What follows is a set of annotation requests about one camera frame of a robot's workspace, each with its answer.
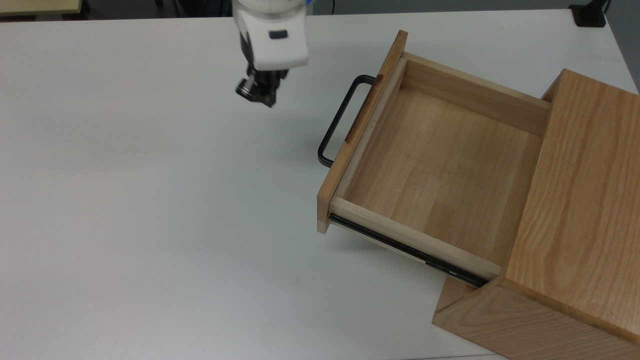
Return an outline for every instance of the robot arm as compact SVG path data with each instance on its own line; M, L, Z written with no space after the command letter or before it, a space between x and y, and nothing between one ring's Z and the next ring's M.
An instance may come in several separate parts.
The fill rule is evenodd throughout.
M248 62L236 93L272 107L280 80L308 62L305 0L234 0L234 20Z

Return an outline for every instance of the light wood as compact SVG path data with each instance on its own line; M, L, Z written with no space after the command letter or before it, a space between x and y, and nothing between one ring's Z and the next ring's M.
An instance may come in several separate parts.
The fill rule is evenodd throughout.
M324 179L322 187L320 187L320 191L317 194L317 230L320 233L324 234L329 226L329 203L331 198L338 187L340 179L342 179L342 175L351 160L353 151L358 145L364 129L369 123L369 119L378 104L378 100L387 85L388 79L396 68L400 55L402 55L404 51L407 36L408 34L405 31L398 32L385 61L382 63L382 67L380 68L375 84L369 90L369 94L367 95L367 98L360 108L360 112L356 116L356 119L349 130L347 138L344 143L342 143L342 147L340 148L331 169L329 169L329 173Z
M543 136L551 105L541 99L404 53L404 83L507 125Z
M640 96L565 70L553 100L504 286L640 344Z
M547 89L547 91L545 91L545 95L542 95L542 99L544 101L547 101L549 103L553 103L554 97L556 96L556 93L558 91L558 84L560 84L560 79L562 79L562 76L558 76L554 82L551 84L551 86L549 86L549 88Z
M442 291L440 292L435 312L441 312L476 290L473 286L469 286L460 280L447 276L442 285Z
M504 266L539 140L406 86L377 127L344 198Z
M527 297L497 280L441 310L433 323L510 360L638 360L640 347Z
M347 169L345 169L344 175L342 175L342 179L340 180L338 188L335 191L335 196L344 198L345 194L350 191L351 185L353 183L353 177L358 170L358 164L360 164L362 155L364 154L366 148L372 145L369 140L372 138L372 136L374 136L375 130L379 128L377 126L378 121L388 116L389 111L391 110L391 104L396 98L398 90L400 90L400 84L402 83L404 70L406 69L406 63L407 61L405 58L400 58L400 60L398 60L396 69L391 74L387 87L382 93L380 101L378 102L376 109L373 111L373 115L371 115L371 120L369 120L369 124L364 129L362 137L360 138L360 141L358 142L358 145L353 152L351 161L349 162L349 165L347 165Z
M79 13L82 0L2 0L0 15Z
M331 200L331 212L426 254L473 272L485 280L492 280L502 272L500 266L473 253L399 224L348 200L333 197Z

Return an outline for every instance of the black object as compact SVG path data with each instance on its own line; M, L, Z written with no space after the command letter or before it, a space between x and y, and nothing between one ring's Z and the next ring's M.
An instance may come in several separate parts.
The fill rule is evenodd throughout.
M587 5L570 5L573 21L581 28L604 28L607 24L602 11L605 3L607 0L592 0Z
M269 38L272 40L278 40L281 38L288 38L289 32L287 30L269 31Z
M329 220L331 220L332 222L335 222L336 224L342 225L344 227L347 227L348 229L354 230L359 232L360 234L363 234L365 236L368 236L376 241L379 241L385 245L391 246L392 248L399 250L401 252L404 252L405 254L411 255L415 258L418 258L422 261L424 261L425 265L434 268L436 270L439 270L449 276L453 276L458 280L464 281L465 283L476 287L476 288L481 288L484 285L486 285L486 283L488 282L487 280L484 280L483 278L477 276L476 274L473 274L471 272L468 272L456 265L450 264L444 260L435 258L429 254L425 254L424 252L414 249L410 246L407 246L399 241L395 241L392 238L389 238L388 236L382 235L380 233L377 233L376 231L373 231L371 229L368 229L360 224L356 224L350 220L347 220L345 218L339 217L335 214L331 214L329 215Z
M240 35L240 48L248 62L246 79L240 80L236 87L236 94L251 102L261 102L272 107L276 103L276 90L280 87L280 80L287 77L289 69L274 71L259 71L253 66L253 49L251 38L245 41Z
M322 139L322 142L320 142L320 147L318 147L318 161L320 161L320 164L328 168L330 168L331 165L333 165L333 160L327 158L324 155L324 150L326 149L326 146L329 144L329 140L331 140L331 136L333 135L335 128L338 126L338 123L342 118L342 114L344 114L344 110L347 109L347 106L349 105L349 101L351 100L353 94L356 92L356 88L358 88L358 85L361 85L361 84L373 85L375 80L376 78L374 78L373 76L360 75L357 78L355 78L351 83L351 86L347 91L347 95L344 96L344 99L342 100L342 104L340 104L340 108L338 108L338 112L335 114L333 121L331 121L331 124L329 125L329 129L327 129L326 134L324 134L324 138Z
M176 0L184 17L226 17L231 0Z

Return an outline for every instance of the drawer handle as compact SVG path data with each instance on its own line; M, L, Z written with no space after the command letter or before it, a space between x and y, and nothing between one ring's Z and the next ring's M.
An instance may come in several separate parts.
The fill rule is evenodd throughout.
M320 164L328 168L330 168L331 165L333 165L333 160L331 160L330 158L327 158L324 155L324 150L326 149L326 146L329 144L329 141L331 140L331 136L333 136L333 132L335 131L335 128L338 126L338 123L342 118L342 114L344 114L344 110L347 109L347 106L349 105L349 101L351 100L351 97L353 96L353 94L356 92L356 89L358 88L358 86L361 84L373 85L375 80L376 78L374 78L373 76L360 75L357 78L355 78L351 83L351 87L349 87L349 91L347 91L347 95L344 96L344 100L342 100L342 104L340 104L340 108L338 108L338 112L335 114L333 121L331 121L331 125L329 125L329 129L327 129L326 134L324 134L324 138L322 139L322 142L320 143L320 147L318 148L318 161L320 161Z

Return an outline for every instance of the white table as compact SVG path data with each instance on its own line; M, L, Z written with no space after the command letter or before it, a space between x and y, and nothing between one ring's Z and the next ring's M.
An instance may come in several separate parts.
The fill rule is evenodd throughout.
M309 17L272 110L234 93L231 19L0 24L0 358L490 354L431 325L443 275L315 230L317 145L399 29L531 95L563 67L636 92L568 10Z

